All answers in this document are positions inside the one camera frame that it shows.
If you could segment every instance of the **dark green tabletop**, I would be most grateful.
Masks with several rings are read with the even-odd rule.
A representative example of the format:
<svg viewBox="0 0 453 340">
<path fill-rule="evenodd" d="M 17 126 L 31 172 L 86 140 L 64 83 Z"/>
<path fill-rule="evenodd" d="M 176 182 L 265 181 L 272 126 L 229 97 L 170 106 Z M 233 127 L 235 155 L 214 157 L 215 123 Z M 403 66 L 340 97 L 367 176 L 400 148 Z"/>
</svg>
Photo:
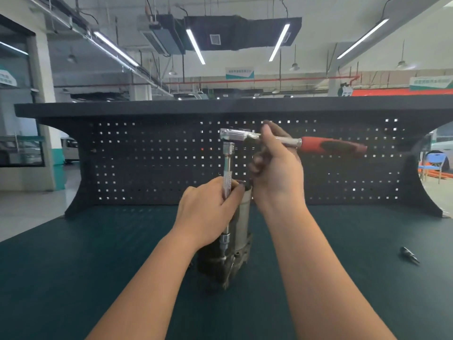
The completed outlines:
<svg viewBox="0 0 453 340">
<path fill-rule="evenodd" d="M 453 221 L 409 208 L 311 208 L 399 339 L 453 338 Z M 0 242 L 0 338 L 83 339 L 170 229 L 176 207 L 96 207 Z M 277 259 L 251 209 L 249 263 L 228 291 L 189 269 L 167 339 L 294 339 Z M 417 267 L 397 256 L 406 246 Z"/>
</svg>

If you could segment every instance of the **forearm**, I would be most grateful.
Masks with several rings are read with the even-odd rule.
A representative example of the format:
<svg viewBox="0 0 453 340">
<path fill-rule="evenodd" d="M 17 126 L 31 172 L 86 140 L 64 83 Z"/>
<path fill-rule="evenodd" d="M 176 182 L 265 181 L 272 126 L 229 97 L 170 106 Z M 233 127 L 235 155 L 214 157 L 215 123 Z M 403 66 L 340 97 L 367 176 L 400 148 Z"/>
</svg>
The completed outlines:
<svg viewBox="0 0 453 340">
<path fill-rule="evenodd" d="M 195 251 L 170 232 L 107 310 L 87 340 L 165 338 L 173 306 Z"/>
<path fill-rule="evenodd" d="M 338 261 L 303 200 L 265 215 L 300 339 L 394 339 Z"/>
</svg>

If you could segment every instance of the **linear led light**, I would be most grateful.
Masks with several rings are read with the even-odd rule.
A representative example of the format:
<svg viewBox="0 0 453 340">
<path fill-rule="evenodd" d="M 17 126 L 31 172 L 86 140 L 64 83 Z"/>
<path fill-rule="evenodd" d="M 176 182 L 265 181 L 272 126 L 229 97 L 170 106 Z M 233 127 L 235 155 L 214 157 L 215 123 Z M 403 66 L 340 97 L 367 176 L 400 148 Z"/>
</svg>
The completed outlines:
<svg viewBox="0 0 453 340">
<path fill-rule="evenodd" d="M 125 52 L 121 51 L 119 47 L 117 47 L 115 44 L 113 44 L 107 37 L 105 37 L 102 33 L 99 31 L 95 31 L 94 35 L 101 39 L 105 44 L 110 46 L 113 50 L 115 50 L 117 53 L 119 53 L 122 57 L 124 57 L 130 64 L 138 67 L 139 64 L 134 61 L 129 55 L 127 55 Z"/>
<path fill-rule="evenodd" d="M 204 62 L 203 56 L 201 55 L 201 51 L 197 45 L 197 42 L 195 41 L 195 37 L 193 36 L 192 30 L 190 28 L 186 29 L 187 35 L 189 36 L 190 42 L 192 43 L 193 48 L 195 49 L 195 52 L 198 55 L 198 58 L 200 59 L 201 64 L 206 64 Z"/>
<path fill-rule="evenodd" d="M 350 53 L 355 47 L 357 47 L 362 41 L 367 39 L 369 36 L 371 36 L 373 33 L 375 33 L 380 27 L 382 27 L 388 19 L 382 19 L 380 22 L 376 24 L 375 27 L 373 27 L 371 30 L 369 30 L 362 38 L 360 38 L 358 41 L 356 41 L 351 47 L 344 51 L 340 56 L 337 57 L 337 59 L 343 58 L 346 56 L 348 53 Z"/>
<path fill-rule="evenodd" d="M 288 28 L 289 28 L 289 24 L 286 24 L 285 27 L 283 27 L 283 31 L 280 34 L 280 38 L 278 39 L 278 42 L 274 47 L 274 51 L 272 51 L 272 55 L 269 58 L 269 62 L 272 62 L 274 60 L 274 57 L 277 54 L 277 51 L 279 51 L 279 49 L 280 49 L 280 45 L 282 44 L 283 38 L 285 38 L 285 34 L 287 33 Z"/>
<path fill-rule="evenodd" d="M 14 51 L 23 53 L 24 55 L 27 55 L 27 56 L 28 56 L 28 54 L 27 54 L 25 51 L 19 50 L 19 49 L 16 48 L 16 47 L 12 47 L 11 45 L 8 45 L 8 44 L 3 43 L 3 42 L 0 42 L 0 44 L 1 44 L 1 45 L 4 45 L 4 46 L 6 46 L 6 47 L 9 47 L 10 49 L 13 49 Z"/>
</svg>

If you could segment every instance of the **vent grille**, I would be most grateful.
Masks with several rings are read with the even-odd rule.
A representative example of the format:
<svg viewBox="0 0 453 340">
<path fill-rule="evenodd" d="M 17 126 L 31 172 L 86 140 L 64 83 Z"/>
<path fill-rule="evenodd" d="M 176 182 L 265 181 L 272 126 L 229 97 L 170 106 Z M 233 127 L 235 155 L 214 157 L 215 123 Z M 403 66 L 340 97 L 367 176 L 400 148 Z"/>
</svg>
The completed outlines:
<svg viewBox="0 0 453 340">
<path fill-rule="evenodd" d="M 220 34 L 210 34 L 209 37 L 211 38 L 212 45 L 221 45 Z"/>
<path fill-rule="evenodd" d="M 286 43 L 291 35 L 291 32 L 287 32 L 285 36 L 283 37 L 283 43 Z"/>
<path fill-rule="evenodd" d="M 150 42 L 151 46 L 159 55 L 168 55 L 167 51 L 164 50 L 159 41 L 153 36 L 151 32 L 142 32 L 142 34 Z"/>
</svg>

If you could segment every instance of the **red handle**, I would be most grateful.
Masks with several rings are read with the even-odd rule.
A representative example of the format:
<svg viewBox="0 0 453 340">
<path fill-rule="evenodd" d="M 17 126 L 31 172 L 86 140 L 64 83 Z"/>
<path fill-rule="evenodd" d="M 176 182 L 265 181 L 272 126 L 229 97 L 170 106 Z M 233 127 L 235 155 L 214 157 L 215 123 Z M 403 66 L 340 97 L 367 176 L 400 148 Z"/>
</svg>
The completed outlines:
<svg viewBox="0 0 453 340">
<path fill-rule="evenodd" d="M 360 143 L 323 137 L 302 137 L 302 145 L 300 147 L 303 153 L 335 155 L 365 154 L 366 149 L 367 146 Z"/>
</svg>

